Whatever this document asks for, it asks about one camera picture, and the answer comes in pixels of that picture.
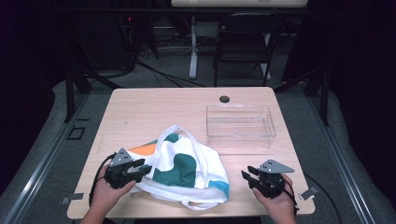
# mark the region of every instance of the dark background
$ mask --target dark background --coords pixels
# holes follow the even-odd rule
[[[317,3],[326,6],[325,1]],[[120,67],[128,60],[119,34],[95,38],[94,27],[114,30],[114,18],[100,22],[91,18],[74,27],[88,43],[84,48],[97,49],[95,58],[88,58],[85,49],[67,32],[70,27],[64,18],[44,13],[37,5],[35,1],[19,0],[1,6],[1,193],[38,136],[53,104],[51,89],[64,80],[71,62],[77,60],[90,67],[93,61],[106,63],[114,52],[121,56],[110,57],[112,62],[108,63]],[[358,4],[340,1],[333,6],[346,10],[346,19],[330,25],[326,21],[303,21],[284,79],[300,76],[315,66],[318,55],[332,43],[332,34],[337,34],[334,29],[343,27],[347,42],[332,68],[331,90],[339,98],[350,144],[374,183],[396,207],[396,20],[392,11],[396,6],[391,0]]]

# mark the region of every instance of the fabric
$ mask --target fabric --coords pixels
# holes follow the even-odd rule
[[[206,210],[229,198],[230,185],[218,152],[176,125],[158,140],[127,151],[152,166],[132,192],[143,190],[156,199],[182,202],[192,210]]]

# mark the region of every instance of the wires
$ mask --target wires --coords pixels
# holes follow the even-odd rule
[[[157,79],[157,82],[158,82],[158,84],[160,85],[160,87],[162,88],[163,85],[161,85],[161,82],[160,82],[160,80],[158,79],[157,74],[156,74],[154,71],[151,71],[151,72],[152,72],[152,75],[154,75],[155,79]]]
[[[199,43],[197,43],[197,46],[202,45],[203,43],[206,42],[206,40],[209,40],[210,37],[204,37],[203,40],[201,40]],[[165,42],[161,42],[158,43],[159,47],[157,49],[171,49],[174,53],[179,54],[179,55],[183,55],[183,54],[187,54],[192,50],[192,45],[191,43],[189,43],[188,46],[175,46],[176,41],[165,41]],[[177,49],[187,49],[185,51],[177,51]],[[141,53],[147,53],[150,52],[150,49],[143,49],[141,51]]]
[[[165,77],[166,79],[168,79],[169,81],[171,81],[172,83],[177,85],[178,87],[183,87],[183,85],[187,86],[187,87],[192,87],[192,85],[199,86],[199,87],[205,87],[205,85],[197,83],[197,82],[192,82],[192,81],[186,80],[186,79],[181,78],[181,77],[174,77],[174,76],[171,76],[171,75],[167,75],[164,72],[159,71],[159,70],[149,66],[148,64],[142,63],[142,62],[140,62],[138,60],[137,60],[136,64],[139,64],[140,66],[147,68],[148,70],[152,71],[153,73],[157,73],[157,74]]]
[[[116,155],[117,155],[117,153],[113,153],[113,154],[109,155],[107,158],[105,158],[105,160],[102,162],[102,164],[100,164],[99,169],[96,172],[95,178],[93,179],[93,183],[92,183],[92,187],[91,187],[90,199],[88,200],[88,203],[90,206],[92,203],[93,193],[95,192],[96,182],[98,182],[98,180],[103,178],[103,177],[101,177],[98,179],[100,171],[102,170],[105,163],[109,160],[112,160]]]
[[[338,211],[338,208],[337,208],[337,206],[335,205],[335,202],[334,202],[334,200],[332,199],[332,197],[330,196],[330,194],[329,194],[329,193],[326,191],[326,189],[323,188],[323,187],[318,183],[318,181],[316,181],[313,177],[311,177],[310,175],[308,175],[308,174],[306,174],[306,173],[304,173],[304,175],[305,175],[306,177],[308,177],[310,180],[312,180],[316,185],[318,185],[318,187],[320,187],[320,188],[323,190],[323,192],[327,195],[327,197],[329,198],[330,202],[332,203],[332,206],[334,207],[335,213],[337,214],[338,222],[339,222],[340,224],[342,224],[343,221],[342,221],[342,219],[341,219],[340,212]]]
[[[285,190],[285,188],[283,188],[283,187],[280,187],[278,184],[276,184],[276,183],[274,183],[273,181],[271,181],[269,178],[263,178],[263,179],[265,179],[265,181],[267,181],[268,183],[270,183],[272,186],[274,186],[275,188],[277,188],[277,189],[281,189],[282,190],[282,192],[285,192],[289,197],[290,197],[290,199],[291,199],[291,201],[293,202],[293,204],[294,204],[294,216],[296,216],[297,215],[297,211],[298,210],[300,210],[300,208],[298,207],[298,204],[297,204],[297,202],[296,202],[296,200],[295,200],[295,198],[294,198],[294,189],[293,189],[293,187],[291,186],[291,183],[289,183],[287,180],[285,180],[283,177],[282,177],[282,179],[283,179],[283,181],[285,181],[285,183],[287,183],[288,185],[289,185],[289,187],[290,187],[290,189],[291,189],[291,193],[290,192],[288,192],[287,190]]]

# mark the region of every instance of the transparent bin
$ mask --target transparent bin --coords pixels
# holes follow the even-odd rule
[[[268,105],[208,105],[210,147],[270,147],[276,130]]]

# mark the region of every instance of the hand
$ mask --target hand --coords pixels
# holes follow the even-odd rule
[[[102,223],[106,214],[116,205],[117,201],[124,194],[128,193],[136,184],[131,181],[122,189],[113,189],[107,184],[105,176],[107,166],[104,166],[99,173],[99,180],[96,182],[95,192],[93,193],[90,210],[81,220],[81,223]]]
[[[291,185],[291,179],[287,175],[283,178]],[[285,183],[285,190],[292,195],[291,188]],[[267,209],[268,215],[276,224],[295,224],[294,204],[289,195],[282,192],[279,196],[268,199],[265,198],[257,189],[253,189],[254,196]]]

